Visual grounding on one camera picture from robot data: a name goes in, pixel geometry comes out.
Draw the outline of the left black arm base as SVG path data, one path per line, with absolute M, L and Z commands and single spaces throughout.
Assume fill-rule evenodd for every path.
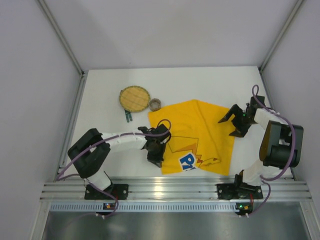
M 129 194 L 128 184 L 112 184 L 110 187 L 103 190 L 117 200 L 126 200 Z M 112 200 L 110 196 L 105 195 L 101 191 L 96 190 L 91 184 L 85 188 L 85 200 Z

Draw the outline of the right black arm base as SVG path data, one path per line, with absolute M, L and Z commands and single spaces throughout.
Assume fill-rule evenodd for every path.
M 216 185 L 219 200 L 254 200 L 263 199 L 263 193 L 260 186 L 251 186 L 246 183 L 236 185 L 235 183 L 219 183 Z

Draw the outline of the green handled spoon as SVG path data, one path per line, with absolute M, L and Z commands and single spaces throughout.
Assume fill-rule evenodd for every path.
M 129 123 L 130 118 L 129 118 L 128 112 L 126 110 L 124 110 L 124 113 L 125 113 L 125 117 L 126 117 L 126 122 Z

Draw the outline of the right aluminium frame post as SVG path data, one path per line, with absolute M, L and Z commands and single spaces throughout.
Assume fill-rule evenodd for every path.
M 289 31 L 291 25 L 295 21 L 296 17 L 298 16 L 305 2 L 306 0 L 296 0 L 294 2 L 292 9 L 290 10 L 288 16 L 285 18 L 285 22 L 281 26 L 279 32 L 276 34 L 275 39 L 272 42 L 270 48 L 268 49 L 265 57 L 263 58 L 261 65 L 258 67 L 259 73 L 261 75 L 263 74 L 264 70 L 268 66 L 270 60 L 275 54 L 277 48 L 280 46 L 281 42 L 283 41 L 284 37 L 286 36 L 287 32 Z

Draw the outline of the aluminium front rail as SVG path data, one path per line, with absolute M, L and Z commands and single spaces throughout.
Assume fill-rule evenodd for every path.
M 115 184 L 127 184 L 128 201 L 161 202 L 217 202 L 217 185 L 231 183 L 231 177 L 132 177 L 113 180 Z M 270 193 L 271 202 L 310 202 L 312 196 L 305 181 L 280 178 L 262 185 L 262 193 Z M 85 197 L 84 181 L 72 177 L 65 181 L 46 182 L 40 194 L 42 201 L 82 201 Z

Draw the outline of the round woven bamboo plate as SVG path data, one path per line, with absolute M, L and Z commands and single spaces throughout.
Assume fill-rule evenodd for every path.
M 148 108 L 151 96 L 145 88 L 131 85 L 120 91 L 118 100 L 126 111 L 138 113 Z

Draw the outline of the yellow cartoon print cloth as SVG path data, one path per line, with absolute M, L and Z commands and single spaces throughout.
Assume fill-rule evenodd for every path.
M 219 121 L 228 111 L 226 107 L 193 99 L 149 112 L 151 127 L 160 121 L 171 126 L 162 174 L 203 170 L 227 176 L 235 142 L 230 133 L 235 128 L 230 121 Z

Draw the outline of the aluminium frame post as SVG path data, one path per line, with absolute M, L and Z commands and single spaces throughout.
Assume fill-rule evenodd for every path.
M 50 26 L 52 27 L 53 31 L 55 32 L 59 42 L 61 43 L 64 51 L 68 55 L 69 59 L 71 60 L 73 66 L 75 67 L 76 71 L 80 76 L 85 75 L 85 71 L 81 67 L 79 61 L 77 60 L 67 38 L 65 37 L 63 31 L 61 30 L 54 14 L 52 13 L 50 7 L 48 6 L 45 0 L 36 0 L 37 4 L 39 5 L 40 9 L 42 10 L 44 16 L 48 20 Z
M 289 31 L 291 25 L 295 21 L 296 17 L 298 16 L 305 2 L 306 0 L 296 0 L 294 2 L 292 9 L 290 10 L 288 16 L 285 18 L 285 22 L 281 26 L 279 32 L 276 34 L 275 39 L 272 42 L 270 48 L 268 49 L 265 57 L 263 58 L 261 65 L 258 67 L 259 73 L 261 75 L 263 74 L 264 70 L 268 66 L 270 60 L 275 54 L 277 48 L 280 46 L 281 42 L 283 41 L 284 37 L 286 36 L 287 32 Z

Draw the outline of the speckled ceramic cup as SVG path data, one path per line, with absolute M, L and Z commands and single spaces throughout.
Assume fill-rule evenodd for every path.
M 152 112 L 155 112 L 155 111 L 158 111 L 161 109 L 162 107 L 162 102 L 160 99 L 158 98 L 152 98 L 149 103 L 148 103 L 148 106 L 149 106 L 149 109 L 152 111 Z

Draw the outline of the left aluminium frame post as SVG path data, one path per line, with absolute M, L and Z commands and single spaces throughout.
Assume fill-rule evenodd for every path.
M 85 75 L 85 71 L 81 67 L 79 61 L 77 60 L 67 38 L 65 37 L 63 31 L 61 30 L 54 14 L 52 13 L 50 7 L 48 6 L 45 0 L 36 0 L 37 4 L 39 5 L 40 9 L 42 10 L 44 16 L 48 20 L 50 26 L 52 27 L 53 31 L 55 32 L 59 42 L 61 43 L 64 51 L 68 55 L 69 59 L 71 60 L 73 66 L 75 67 L 76 71 L 80 76 Z

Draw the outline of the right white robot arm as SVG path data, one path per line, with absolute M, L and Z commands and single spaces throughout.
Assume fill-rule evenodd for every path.
M 265 97 L 252 96 L 242 110 L 234 104 L 218 123 L 234 118 L 231 123 L 235 130 L 229 135 L 243 138 L 249 128 L 258 124 L 264 129 L 264 136 L 259 148 L 259 157 L 250 167 L 235 176 L 235 185 L 242 189 L 253 190 L 263 180 L 272 181 L 278 170 L 295 168 L 301 159 L 304 128 L 290 125 L 273 109 L 265 105 Z

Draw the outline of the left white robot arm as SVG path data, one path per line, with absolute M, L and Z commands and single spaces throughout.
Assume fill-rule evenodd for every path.
M 163 123 L 155 128 L 140 126 L 125 133 L 104 134 L 91 128 L 71 146 L 67 155 L 82 179 L 101 191 L 110 191 L 113 183 L 102 169 L 109 153 L 146 150 L 147 161 L 160 168 L 170 138 L 170 129 Z

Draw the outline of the green handled fork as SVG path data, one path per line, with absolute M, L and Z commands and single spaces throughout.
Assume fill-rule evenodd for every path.
M 132 114 L 131 114 L 130 111 L 128 111 L 128 117 L 129 117 L 130 122 L 132 122 L 132 121 L 133 121 L 133 118 L 132 118 Z

